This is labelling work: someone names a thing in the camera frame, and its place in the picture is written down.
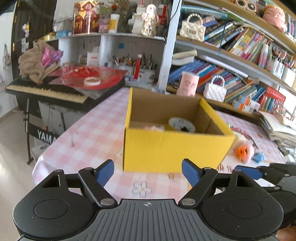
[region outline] brown cloth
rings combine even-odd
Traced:
[[[40,84],[46,76],[59,67],[60,61],[44,68],[41,61],[45,47],[48,47],[50,51],[54,50],[45,41],[39,40],[32,49],[27,50],[19,57],[19,70],[23,78],[30,78],[35,83]]]

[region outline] pink cylindrical can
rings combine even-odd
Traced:
[[[199,76],[190,72],[182,72],[177,95],[195,96]]]

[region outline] blue string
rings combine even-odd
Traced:
[[[219,47],[219,53],[218,53],[218,56],[220,56],[220,54],[221,54],[222,41],[223,41],[223,38],[224,38],[225,27],[226,27],[226,24],[224,25],[224,29],[223,29],[223,33],[222,33],[222,38],[221,38],[221,42],[220,42],[220,47]]]

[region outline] pink plush toy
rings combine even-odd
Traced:
[[[241,145],[239,148],[237,148],[236,153],[240,161],[248,163],[253,157],[255,150],[251,144],[245,143]]]
[[[285,24],[285,13],[284,11],[274,4],[268,4],[263,8],[263,19],[277,27],[282,33],[287,31]]]

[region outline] cream handbag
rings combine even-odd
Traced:
[[[222,79],[222,86],[214,84],[214,80],[217,78]],[[227,89],[224,88],[224,85],[225,85],[225,80],[222,76],[220,75],[214,76],[211,80],[211,83],[206,83],[205,85],[204,97],[210,100],[223,102],[227,92]]]
[[[200,23],[190,23],[191,17],[198,17]],[[202,24],[202,18],[197,13],[190,14],[186,21],[182,21],[180,36],[203,42],[205,39],[205,27]]]

